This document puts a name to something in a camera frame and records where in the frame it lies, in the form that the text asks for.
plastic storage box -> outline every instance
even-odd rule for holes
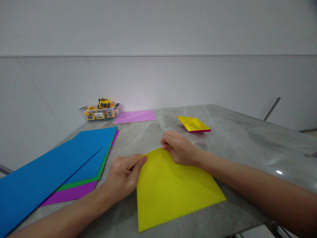
[[[97,108],[97,105],[94,105],[92,107],[83,107],[80,110],[82,113],[84,119],[86,121],[110,121],[113,119],[116,119],[120,113],[118,105],[117,107],[112,108]]]

marble table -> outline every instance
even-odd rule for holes
[[[147,153],[160,147],[166,130],[177,130],[201,149],[249,165],[317,193],[317,139],[215,105],[154,110],[156,121],[114,125],[86,122],[80,131],[118,126],[120,133],[106,163],[100,186],[114,156]],[[189,133],[176,116],[197,117],[211,132]],[[89,225],[79,237],[224,237],[269,221],[255,205],[217,181],[227,200],[138,233],[136,191]],[[71,202],[36,209],[17,229],[49,215]]]

yellow paper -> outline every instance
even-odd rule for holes
[[[177,117],[180,122],[184,125],[184,127],[190,131],[205,131],[210,130],[210,127],[201,122],[198,118],[195,117]]]
[[[203,170],[175,164],[162,148],[145,156],[137,185],[139,232],[226,200]]]

blue paper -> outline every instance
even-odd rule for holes
[[[0,179],[0,237],[6,236],[101,149],[72,140]]]
[[[112,139],[115,136],[117,129],[118,127],[111,127],[92,131],[82,131],[72,139],[74,143],[79,144],[83,141],[90,140],[92,143],[102,146],[102,149],[63,184],[97,177],[103,159],[105,158],[108,148],[111,146]]]

pink paper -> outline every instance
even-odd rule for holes
[[[190,132],[208,132],[208,131],[211,131],[211,129],[210,130],[201,130],[201,131],[190,131]]]
[[[115,137],[113,138],[113,141],[112,141],[109,153],[108,153],[108,157],[109,157],[109,154],[112,150],[113,145],[115,144],[115,141],[117,139],[118,134],[119,134],[119,130],[117,130]],[[80,186],[77,186],[74,188],[69,188],[66,190],[54,192],[44,202],[41,203],[40,207],[52,205],[55,203],[68,202],[68,201],[80,199],[83,196],[90,193],[92,190],[94,190],[97,182],[98,181],[86,183],[86,184],[83,184],[83,185],[80,185]]]
[[[155,121],[153,110],[135,111],[135,112],[121,112],[113,124]]]

